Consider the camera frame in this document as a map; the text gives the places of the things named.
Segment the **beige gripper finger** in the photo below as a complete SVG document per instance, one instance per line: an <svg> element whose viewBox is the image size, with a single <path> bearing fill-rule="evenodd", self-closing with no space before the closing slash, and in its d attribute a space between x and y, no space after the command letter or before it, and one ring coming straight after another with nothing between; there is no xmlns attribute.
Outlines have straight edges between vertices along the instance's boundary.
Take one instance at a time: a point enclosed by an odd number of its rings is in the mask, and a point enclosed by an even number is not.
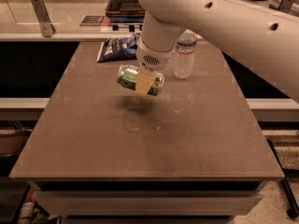
<svg viewBox="0 0 299 224"><path fill-rule="evenodd" d="M155 82L156 72L146 67L139 67L136 75L135 92L145 96Z"/></svg>

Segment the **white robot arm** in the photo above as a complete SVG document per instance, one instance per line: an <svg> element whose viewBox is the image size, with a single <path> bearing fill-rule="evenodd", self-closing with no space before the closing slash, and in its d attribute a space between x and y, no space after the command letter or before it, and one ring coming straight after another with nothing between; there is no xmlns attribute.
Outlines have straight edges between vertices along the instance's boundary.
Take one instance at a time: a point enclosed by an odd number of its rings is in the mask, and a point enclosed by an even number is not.
<svg viewBox="0 0 299 224"><path fill-rule="evenodd" d="M189 29L299 100L299 19L241 0L138 0L145 9L136 53L140 64L165 68Z"/></svg>

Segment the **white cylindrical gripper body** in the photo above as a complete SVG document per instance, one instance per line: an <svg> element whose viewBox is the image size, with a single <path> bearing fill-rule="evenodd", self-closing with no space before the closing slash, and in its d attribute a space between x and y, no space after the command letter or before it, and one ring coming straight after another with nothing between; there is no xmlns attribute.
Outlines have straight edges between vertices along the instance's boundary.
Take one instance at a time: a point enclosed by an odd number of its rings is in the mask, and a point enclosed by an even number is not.
<svg viewBox="0 0 299 224"><path fill-rule="evenodd" d="M146 46L142 37L139 37L137 42L136 58L141 66L145 66L151 70L163 70L168 64L172 55L171 51L160 52L154 51Z"/></svg>

